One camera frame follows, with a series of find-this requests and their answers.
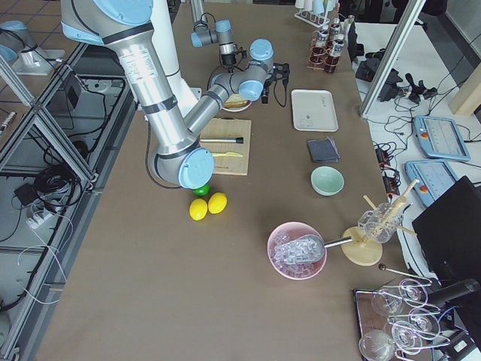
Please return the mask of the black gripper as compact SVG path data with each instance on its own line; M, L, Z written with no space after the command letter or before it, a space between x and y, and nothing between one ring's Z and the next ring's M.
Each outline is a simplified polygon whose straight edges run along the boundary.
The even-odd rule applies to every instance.
M262 104L268 103L268 97L271 84L275 81L275 77L269 77L265 82L262 90Z
M237 59L235 53L227 53L220 55L221 66L226 70L233 70L237 65Z

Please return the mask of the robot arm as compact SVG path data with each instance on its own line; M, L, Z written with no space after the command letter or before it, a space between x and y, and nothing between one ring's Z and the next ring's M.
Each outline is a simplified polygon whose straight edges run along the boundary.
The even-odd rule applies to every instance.
M187 108L190 88L178 74L168 6L163 1L63 1L62 29L71 40L106 47L117 55L132 92L156 134L151 166L156 176L187 189L209 182L212 153L198 136L230 95L257 100L274 65L274 49L260 38L241 72L216 76L208 91Z
M229 20L215 20L215 17L204 11L203 1L190 2L193 28L190 35L192 46L196 48L211 44L219 46L220 65L228 72L237 66L237 55L243 53L234 42Z

